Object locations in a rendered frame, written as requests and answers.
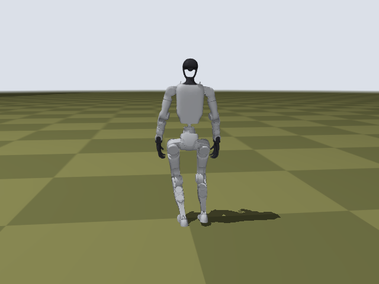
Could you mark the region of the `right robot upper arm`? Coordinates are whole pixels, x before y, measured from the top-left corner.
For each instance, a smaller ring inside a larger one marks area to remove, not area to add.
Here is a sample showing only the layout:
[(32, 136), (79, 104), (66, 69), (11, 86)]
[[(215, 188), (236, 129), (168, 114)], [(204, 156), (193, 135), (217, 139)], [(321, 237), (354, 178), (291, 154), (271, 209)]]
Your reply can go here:
[(217, 102), (216, 102), (216, 97), (214, 90), (210, 87), (204, 87), (204, 95), (208, 97), (207, 102), (208, 102), (208, 107), (210, 109), (210, 113), (208, 114), (208, 118), (210, 121), (214, 121), (219, 119), (219, 113), (217, 111)]

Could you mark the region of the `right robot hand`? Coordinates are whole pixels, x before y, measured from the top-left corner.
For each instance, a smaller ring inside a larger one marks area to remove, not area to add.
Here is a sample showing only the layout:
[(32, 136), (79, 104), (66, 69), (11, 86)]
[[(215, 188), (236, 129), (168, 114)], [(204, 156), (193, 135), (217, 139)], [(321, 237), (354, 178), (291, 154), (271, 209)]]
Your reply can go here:
[(214, 145), (212, 146), (212, 148), (210, 149), (210, 150), (212, 150), (213, 148), (214, 148), (214, 150), (213, 150), (213, 152), (210, 154), (210, 156), (211, 156), (211, 158), (216, 158), (216, 157), (218, 157), (218, 155), (219, 155), (219, 143), (220, 143), (220, 137), (216, 137), (216, 141), (214, 141), (213, 140), (213, 142), (214, 142)]

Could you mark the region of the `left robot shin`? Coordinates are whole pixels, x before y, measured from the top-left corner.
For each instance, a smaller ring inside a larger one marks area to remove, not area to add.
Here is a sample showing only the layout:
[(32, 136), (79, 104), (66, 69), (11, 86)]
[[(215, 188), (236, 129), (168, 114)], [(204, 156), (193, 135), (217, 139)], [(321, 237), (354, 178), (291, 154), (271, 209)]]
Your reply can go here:
[(173, 190), (174, 190), (175, 201), (176, 201), (176, 204), (177, 204), (177, 206), (179, 208), (179, 213), (180, 213), (180, 216), (181, 216), (181, 220), (183, 220), (182, 219), (183, 216), (186, 219), (185, 208), (184, 208), (184, 191), (183, 191), (183, 187), (182, 186), (176, 186), (174, 176), (172, 177), (172, 186), (173, 186)]

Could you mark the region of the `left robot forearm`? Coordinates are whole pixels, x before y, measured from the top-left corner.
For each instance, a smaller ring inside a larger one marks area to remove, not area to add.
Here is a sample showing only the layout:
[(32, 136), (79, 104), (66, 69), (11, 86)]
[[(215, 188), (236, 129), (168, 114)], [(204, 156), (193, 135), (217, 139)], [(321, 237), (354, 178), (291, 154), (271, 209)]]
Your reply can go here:
[[(159, 113), (159, 116), (160, 116), (160, 113)], [(158, 124), (158, 126), (157, 126), (157, 129), (156, 129), (155, 140), (156, 140), (156, 137), (160, 137), (161, 141), (162, 141), (164, 130), (165, 130), (166, 121), (163, 120), (163, 119), (160, 119), (158, 117), (158, 123), (157, 124)]]

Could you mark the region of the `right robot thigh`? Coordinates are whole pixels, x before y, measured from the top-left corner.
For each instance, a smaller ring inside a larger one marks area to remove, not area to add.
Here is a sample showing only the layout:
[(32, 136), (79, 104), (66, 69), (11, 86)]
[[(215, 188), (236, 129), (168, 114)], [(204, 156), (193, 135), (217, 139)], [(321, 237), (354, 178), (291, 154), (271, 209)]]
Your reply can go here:
[(210, 152), (210, 143), (207, 139), (198, 139), (197, 150), (197, 174), (195, 174), (195, 182), (204, 183), (204, 173), (206, 171), (206, 165), (208, 155)]

